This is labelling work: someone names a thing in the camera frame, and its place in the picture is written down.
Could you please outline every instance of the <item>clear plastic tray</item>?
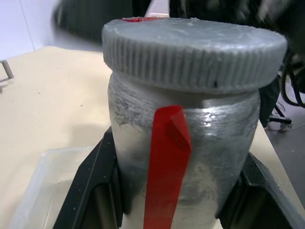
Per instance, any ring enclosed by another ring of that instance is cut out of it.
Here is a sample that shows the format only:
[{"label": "clear plastic tray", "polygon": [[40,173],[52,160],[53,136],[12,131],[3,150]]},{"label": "clear plastic tray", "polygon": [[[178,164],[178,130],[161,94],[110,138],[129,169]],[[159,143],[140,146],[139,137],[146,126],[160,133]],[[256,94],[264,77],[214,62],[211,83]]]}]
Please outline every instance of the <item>clear plastic tray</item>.
[{"label": "clear plastic tray", "polygon": [[93,146],[43,153],[9,229],[51,229],[75,173]]}]

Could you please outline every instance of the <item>red plastic tab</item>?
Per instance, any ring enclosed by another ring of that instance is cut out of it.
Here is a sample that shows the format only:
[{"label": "red plastic tab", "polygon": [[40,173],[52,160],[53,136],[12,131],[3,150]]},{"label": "red plastic tab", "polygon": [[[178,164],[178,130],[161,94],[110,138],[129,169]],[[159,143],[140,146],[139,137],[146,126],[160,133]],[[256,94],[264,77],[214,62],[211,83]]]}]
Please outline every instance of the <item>red plastic tab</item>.
[{"label": "red plastic tab", "polygon": [[183,109],[158,109],[152,126],[144,229],[171,228],[191,151]]},{"label": "red plastic tab", "polygon": [[122,21],[127,22],[141,22],[141,21],[152,21],[152,20],[161,20],[164,18],[157,18],[157,17],[147,17],[147,18],[122,18]]}]

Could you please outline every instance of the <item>gray jar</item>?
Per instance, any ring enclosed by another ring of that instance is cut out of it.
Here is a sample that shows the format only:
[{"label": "gray jar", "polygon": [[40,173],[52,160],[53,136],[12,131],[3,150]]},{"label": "gray jar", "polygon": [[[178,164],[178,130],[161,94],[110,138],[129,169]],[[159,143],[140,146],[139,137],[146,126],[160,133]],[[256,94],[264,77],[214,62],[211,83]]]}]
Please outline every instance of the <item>gray jar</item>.
[{"label": "gray jar", "polygon": [[182,106],[192,143],[171,228],[212,229],[254,136],[257,89],[276,76],[285,38],[197,19],[115,20],[103,42],[126,229],[143,228],[154,113],[169,105]]}]

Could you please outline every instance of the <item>jar lid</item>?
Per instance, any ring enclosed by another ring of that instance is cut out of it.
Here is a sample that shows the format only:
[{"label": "jar lid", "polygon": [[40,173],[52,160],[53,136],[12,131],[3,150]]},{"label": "jar lid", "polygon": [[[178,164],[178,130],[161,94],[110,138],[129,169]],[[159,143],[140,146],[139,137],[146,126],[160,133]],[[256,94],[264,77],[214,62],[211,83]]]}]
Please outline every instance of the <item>jar lid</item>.
[{"label": "jar lid", "polygon": [[287,42],[269,30],[199,19],[122,19],[102,32],[106,64],[131,80],[199,93],[238,93],[269,84]]}]

